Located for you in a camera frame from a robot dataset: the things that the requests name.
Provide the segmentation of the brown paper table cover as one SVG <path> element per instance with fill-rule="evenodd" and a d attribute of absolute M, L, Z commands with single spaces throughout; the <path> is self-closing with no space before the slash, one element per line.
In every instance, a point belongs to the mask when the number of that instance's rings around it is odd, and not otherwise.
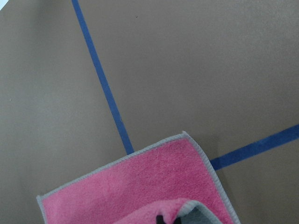
<path fill-rule="evenodd" d="M 299 123 L 296 0 L 81 0 L 134 150 L 186 131 L 214 159 Z M 0 12 L 0 221 L 126 154 L 70 0 Z"/>

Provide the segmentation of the pink and grey towel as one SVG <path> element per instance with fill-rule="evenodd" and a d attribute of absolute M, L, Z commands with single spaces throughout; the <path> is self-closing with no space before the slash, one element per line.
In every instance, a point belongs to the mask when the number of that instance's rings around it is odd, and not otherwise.
<path fill-rule="evenodd" d="M 211 162 L 187 133 L 37 197 L 47 224 L 238 224 Z"/>

